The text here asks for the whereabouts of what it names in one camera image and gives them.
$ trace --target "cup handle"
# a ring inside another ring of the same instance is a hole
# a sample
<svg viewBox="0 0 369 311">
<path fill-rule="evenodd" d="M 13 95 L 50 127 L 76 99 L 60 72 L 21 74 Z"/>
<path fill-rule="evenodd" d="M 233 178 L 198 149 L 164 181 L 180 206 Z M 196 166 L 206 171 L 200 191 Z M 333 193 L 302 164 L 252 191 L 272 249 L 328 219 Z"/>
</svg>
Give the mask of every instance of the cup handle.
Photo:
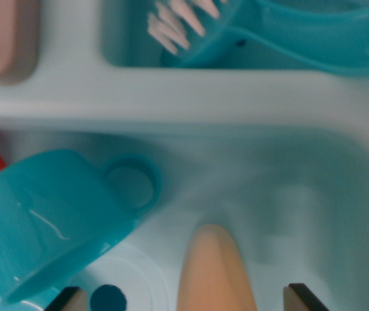
<svg viewBox="0 0 369 311">
<path fill-rule="evenodd" d="M 140 207 L 129 209 L 133 214 L 140 216 L 151 209 L 159 199 L 161 191 L 160 173 L 156 166 L 146 157 L 138 154 L 124 154 L 116 156 L 106 163 L 102 169 L 102 177 L 106 179 L 112 171 L 120 167 L 134 168 L 142 172 L 150 180 L 150 183 L 153 187 L 153 196 L 147 203 Z"/>
</svg>

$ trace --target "teal plastic cup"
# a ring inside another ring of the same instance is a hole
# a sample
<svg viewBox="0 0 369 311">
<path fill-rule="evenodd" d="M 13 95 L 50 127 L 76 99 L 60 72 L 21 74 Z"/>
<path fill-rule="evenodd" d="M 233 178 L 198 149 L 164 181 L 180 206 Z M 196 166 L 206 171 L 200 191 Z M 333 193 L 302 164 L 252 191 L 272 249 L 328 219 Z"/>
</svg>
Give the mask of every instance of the teal plastic cup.
<svg viewBox="0 0 369 311">
<path fill-rule="evenodd" d="M 109 182 L 124 167 L 150 181 L 151 198 L 140 207 Z M 55 150 L 1 170 L 1 297 L 22 301 L 82 270 L 136 228 L 160 189 L 157 169 L 139 155 L 116 157 L 99 171 L 76 152 Z"/>
</svg>

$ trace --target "scrub brush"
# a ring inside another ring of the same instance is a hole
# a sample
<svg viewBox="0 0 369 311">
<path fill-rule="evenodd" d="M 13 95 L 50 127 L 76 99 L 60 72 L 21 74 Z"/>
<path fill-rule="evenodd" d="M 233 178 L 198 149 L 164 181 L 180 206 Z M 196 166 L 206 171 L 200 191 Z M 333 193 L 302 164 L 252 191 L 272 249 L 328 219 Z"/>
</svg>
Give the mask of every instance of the scrub brush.
<svg viewBox="0 0 369 311">
<path fill-rule="evenodd" d="M 310 0 L 302 10 L 272 0 L 159 0 L 148 32 L 165 48 L 167 67 L 209 67 L 252 39 L 325 71 L 369 75 L 369 5 L 335 2 Z"/>
</svg>

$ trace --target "orange plastic object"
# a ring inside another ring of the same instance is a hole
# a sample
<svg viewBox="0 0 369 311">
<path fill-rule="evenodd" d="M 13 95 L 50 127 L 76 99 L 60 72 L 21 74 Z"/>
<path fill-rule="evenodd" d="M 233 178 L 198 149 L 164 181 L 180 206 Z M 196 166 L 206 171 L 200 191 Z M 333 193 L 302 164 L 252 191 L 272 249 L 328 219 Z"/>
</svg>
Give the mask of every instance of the orange plastic object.
<svg viewBox="0 0 369 311">
<path fill-rule="evenodd" d="M 218 225 L 193 235 L 180 278 L 177 311 L 257 311 L 238 248 Z"/>
</svg>

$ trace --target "white bristle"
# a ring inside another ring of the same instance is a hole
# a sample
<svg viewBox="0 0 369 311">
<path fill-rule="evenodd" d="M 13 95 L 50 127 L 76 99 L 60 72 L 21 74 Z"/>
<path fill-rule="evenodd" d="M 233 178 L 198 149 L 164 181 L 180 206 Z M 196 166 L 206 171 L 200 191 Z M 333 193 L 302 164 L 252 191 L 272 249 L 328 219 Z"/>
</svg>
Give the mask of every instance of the white bristle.
<svg viewBox="0 0 369 311">
<path fill-rule="evenodd" d="M 199 8 L 204 10 L 213 18 L 219 18 L 220 13 L 213 0 L 192 0 Z"/>
<path fill-rule="evenodd" d="M 179 44 L 182 48 L 188 49 L 190 46 L 189 41 L 186 39 L 185 36 L 182 34 L 174 31 L 172 28 L 170 28 L 168 25 L 164 24 L 163 22 L 160 22 L 157 25 L 157 30 L 164 34 L 167 38 L 173 40 L 177 44 Z"/>
<path fill-rule="evenodd" d="M 174 31 L 181 34 L 183 37 L 186 37 L 186 30 L 183 27 L 182 23 L 179 21 L 179 19 L 176 17 L 176 15 L 166 8 L 164 5 L 162 5 L 160 2 L 156 2 L 157 10 L 159 11 L 159 17 L 162 21 L 164 21 L 167 25 L 171 26 L 171 28 L 174 29 Z"/>
<path fill-rule="evenodd" d="M 167 51 L 171 52 L 174 55 L 177 55 L 179 52 L 177 47 L 159 30 L 159 20 L 153 13 L 149 13 L 148 15 L 148 33 L 155 38 Z"/>
<path fill-rule="evenodd" d="M 204 36 L 206 31 L 202 24 L 198 20 L 192 7 L 189 6 L 184 0 L 170 0 L 170 7 L 173 12 L 183 18 L 189 26 L 191 26 L 198 35 Z"/>
</svg>

